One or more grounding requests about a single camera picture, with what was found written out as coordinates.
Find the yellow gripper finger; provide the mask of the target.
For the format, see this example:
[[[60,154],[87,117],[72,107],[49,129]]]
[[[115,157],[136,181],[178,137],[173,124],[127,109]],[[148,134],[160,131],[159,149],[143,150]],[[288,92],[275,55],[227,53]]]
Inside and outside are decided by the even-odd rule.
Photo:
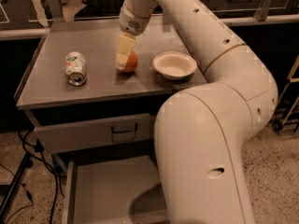
[[[124,33],[120,36],[119,45],[116,54],[116,68],[121,71],[125,68],[129,56],[135,47],[135,36]]]

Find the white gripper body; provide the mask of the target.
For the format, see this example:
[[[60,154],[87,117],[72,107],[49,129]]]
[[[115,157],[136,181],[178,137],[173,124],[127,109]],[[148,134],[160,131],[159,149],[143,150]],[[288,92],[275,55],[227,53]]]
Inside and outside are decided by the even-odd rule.
[[[131,35],[141,35],[157,6],[156,0],[124,0],[119,15],[121,30]]]

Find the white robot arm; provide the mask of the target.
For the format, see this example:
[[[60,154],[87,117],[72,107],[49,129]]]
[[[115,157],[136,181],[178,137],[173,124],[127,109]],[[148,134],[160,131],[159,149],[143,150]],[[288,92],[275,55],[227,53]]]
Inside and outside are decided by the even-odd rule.
[[[170,222],[255,224],[241,149],[272,118],[276,81],[199,0],[124,0],[121,29],[142,34],[155,7],[206,78],[172,95],[156,116],[155,153]]]

